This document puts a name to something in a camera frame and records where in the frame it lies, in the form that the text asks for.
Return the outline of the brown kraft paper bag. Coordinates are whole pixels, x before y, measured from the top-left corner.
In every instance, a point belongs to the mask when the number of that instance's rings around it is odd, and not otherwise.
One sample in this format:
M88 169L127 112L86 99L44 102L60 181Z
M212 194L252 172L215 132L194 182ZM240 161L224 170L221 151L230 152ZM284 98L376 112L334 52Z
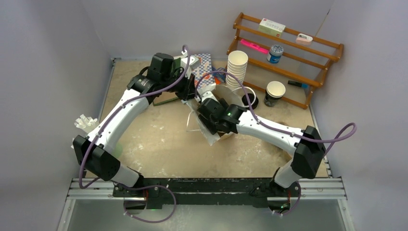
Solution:
M257 108L259 99L249 87L216 85L200 88L197 99L183 103L194 114L199 131L213 145L225 135L236 134L239 117L250 105Z

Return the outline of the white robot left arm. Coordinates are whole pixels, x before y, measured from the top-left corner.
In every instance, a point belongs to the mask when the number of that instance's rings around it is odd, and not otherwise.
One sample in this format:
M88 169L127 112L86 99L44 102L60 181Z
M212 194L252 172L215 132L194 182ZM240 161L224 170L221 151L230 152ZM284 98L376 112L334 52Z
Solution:
M183 47L178 59L156 53L150 65L130 80L120 101L107 117L85 137L77 135L74 138L81 189L87 188L82 181L84 170L87 170L98 179L121 184L132 197L142 194L145 189L143 175L122 164L112 153L133 120L163 92L173 92L184 101L194 98L195 76L190 64L191 53L187 47Z

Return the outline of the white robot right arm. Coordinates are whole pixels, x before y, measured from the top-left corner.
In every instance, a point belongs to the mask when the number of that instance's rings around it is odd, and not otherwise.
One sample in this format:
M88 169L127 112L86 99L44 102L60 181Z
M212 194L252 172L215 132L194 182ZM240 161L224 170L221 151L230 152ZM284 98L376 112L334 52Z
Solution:
M227 104L224 99L207 98L198 106L197 112L212 135L232 132L252 136L291 155L291 160L277 170L270 183L274 195L283 195L301 178L316 177L326 149L315 127L292 128L261 117L255 118L248 108Z

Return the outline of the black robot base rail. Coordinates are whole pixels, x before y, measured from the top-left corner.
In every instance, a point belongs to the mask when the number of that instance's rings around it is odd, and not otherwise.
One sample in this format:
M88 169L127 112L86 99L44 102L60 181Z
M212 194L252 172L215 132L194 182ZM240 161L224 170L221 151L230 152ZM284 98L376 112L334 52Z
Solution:
M114 197L140 198L148 209L163 205L250 205L288 210L300 195L300 176L279 168L272 178L144 178L140 184L116 183Z

